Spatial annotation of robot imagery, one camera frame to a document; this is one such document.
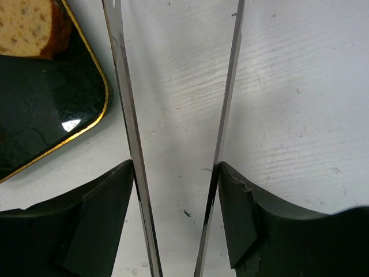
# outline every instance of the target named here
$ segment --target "white wooden surface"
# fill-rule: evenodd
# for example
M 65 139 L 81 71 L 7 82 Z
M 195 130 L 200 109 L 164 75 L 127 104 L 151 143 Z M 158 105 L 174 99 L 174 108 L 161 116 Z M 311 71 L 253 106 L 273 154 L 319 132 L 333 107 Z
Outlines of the white wooden surface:
M 101 2 L 69 2 L 116 88 Z M 192 276 L 237 0 L 123 7 L 164 275 Z M 224 160 L 307 208 L 369 204 L 368 26 L 366 0 L 247 0 Z M 0 185 L 0 210 L 67 192 L 128 158 L 116 101 L 91 131 Z M 113 276 L 149 276 L 135 191 Z M 235 276 L 219 202 L 205 276 Z

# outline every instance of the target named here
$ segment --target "black tray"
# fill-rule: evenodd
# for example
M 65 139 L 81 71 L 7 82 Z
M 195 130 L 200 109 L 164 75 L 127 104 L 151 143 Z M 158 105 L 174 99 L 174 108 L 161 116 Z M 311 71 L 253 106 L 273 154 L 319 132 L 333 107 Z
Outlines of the black tray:
M 52 61 L 0 55 L 0 182 L 94 127 L 106 112 L 107 80 L 66 9 L 74 22 L 70 44 Z

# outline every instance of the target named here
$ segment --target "bread crust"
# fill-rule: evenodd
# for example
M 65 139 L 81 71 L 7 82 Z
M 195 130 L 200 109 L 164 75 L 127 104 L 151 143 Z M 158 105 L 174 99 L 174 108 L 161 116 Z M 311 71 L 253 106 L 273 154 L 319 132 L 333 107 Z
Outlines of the bread crust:
M 73 22 L 67 14 L 64 6 L 56 0 L 51 1 L 51 33 L 45 47 L 38 58 L 51 59 L 57 53 L 68 47 Z

